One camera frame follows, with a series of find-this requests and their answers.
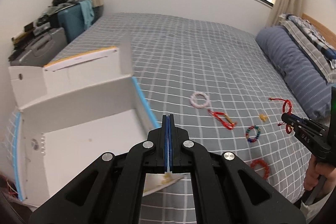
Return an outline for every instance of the small yellow ornament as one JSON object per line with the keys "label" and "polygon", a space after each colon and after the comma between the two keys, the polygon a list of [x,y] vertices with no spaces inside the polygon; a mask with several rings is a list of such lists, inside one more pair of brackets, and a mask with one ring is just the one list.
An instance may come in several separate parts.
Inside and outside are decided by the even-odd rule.
{"label": "small yellow ornament", "polygon": [[173,178],[171,177],[170,173],[165,173],[164,178],[162,180],[162,184],[167,184],[169,182],[171,182],[173,180]]}
{"label": "small yellow ornament", "polygon": [[267,117],[266,115],[264,115],[264,114],[259,114],[259,118],[260,118],[260,120],[262,120],[263,122],[266,122],[267,119],[268,119],[268,117]]}

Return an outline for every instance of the white cardboard box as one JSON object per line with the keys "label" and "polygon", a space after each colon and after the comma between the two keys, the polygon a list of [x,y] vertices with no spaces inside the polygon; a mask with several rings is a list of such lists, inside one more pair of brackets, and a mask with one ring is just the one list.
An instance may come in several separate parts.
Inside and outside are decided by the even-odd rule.
{"label": "white cardboard box", "polygon": [[[19,198],[42,205],[104,152],[115,155],[159,127],[132,76],[130,36],[44,68],[9,68],[21,113],[14,169]],[[180,179],[147,174],[144,194]]]}

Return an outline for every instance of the red beaded bracelet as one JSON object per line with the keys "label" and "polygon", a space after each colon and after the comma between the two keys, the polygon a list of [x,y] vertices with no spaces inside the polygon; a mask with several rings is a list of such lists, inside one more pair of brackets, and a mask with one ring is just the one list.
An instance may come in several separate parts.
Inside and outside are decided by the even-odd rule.
{"label": "red beaded bracelet", "polygon": [[250,167],[252,169],[254,169],[257,164],[261,165],[265,169],[265,173],[264,173],[263,179],[266,180],[268,178],[268,176],[269,176],[269,167],[268,167],[268,164],[266,163],[266,161],[264,161],[262,159],[258,159],[258,160],[254,160],[251,163]]}

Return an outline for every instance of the sleeve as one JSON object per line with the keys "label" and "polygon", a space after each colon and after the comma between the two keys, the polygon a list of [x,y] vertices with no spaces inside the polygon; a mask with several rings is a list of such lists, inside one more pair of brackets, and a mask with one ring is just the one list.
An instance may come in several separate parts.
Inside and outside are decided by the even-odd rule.
{"label": "sleeve", "polygon": [[307,223],[313,220],[313,218],[319,213],[319,211],[322,209],[324,204],[327,202],[328,198],[330,197],[331,192],[327,194],[324,198],[319,200],[318,202],[312,204],[312,205],[305,205],[303,202],[301,202],[301,212],[304,214]]}

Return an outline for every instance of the blue tape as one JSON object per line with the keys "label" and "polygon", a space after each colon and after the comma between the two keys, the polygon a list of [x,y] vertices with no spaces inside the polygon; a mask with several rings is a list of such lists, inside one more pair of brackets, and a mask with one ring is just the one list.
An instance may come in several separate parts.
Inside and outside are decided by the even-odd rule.
{"label": "blue tape", "polygon": [[136,92],[137,92],[137,94],[138,94],[138,96],[139,96],[139,98],[141,100],[141,103],[142,103],[143,107],[145,108],[145,111],[146,111],[149,119],[151,120],[151,123],[152,123],[153,127],[154,128],[160,128],[159,123],[156,120],[156,117],[154,116],[151,108],[148,105],[148,102],[147,102],[145,96],[143,95],[143,92],[142,92],[142,90],[141,90],[141,88],[140,88],[140,86],[138,84],[137,79],[133,76],[132,80],[133,80],[133,84],[134,84],[135,90],[136,90]]}
{"label": "blue tape", "polygon": [[169,171],[173,169],[173,145],[172,145],[172,135],[171,135],[171,120],[169,118],[168,125],[168,161],[169,161]]}
{"label": "blue tape", "polygon": [[169,134],[169,116],[166,116],[165,124],[165,172],[168,172],[168,134]]}
{"label": "blue tape", "polygon": [[14,137],[13,137],[13,167],[14,167],[14,178],[15,178],[15,186],[16,186],[16,191],[17,191],[17,196],[20,201],[23,201],[22,197],[22,192],[21,192],[21,187],[20,187],[20,181],[19,181],[19,173],[17,169],[17,138],[18,138],[18,133],[19,133],[19,126],[20,126],[20,121],[21,121],[21,113],[18,112],[16,114],[16,119],[15,119],[15,131],[14,131]]}

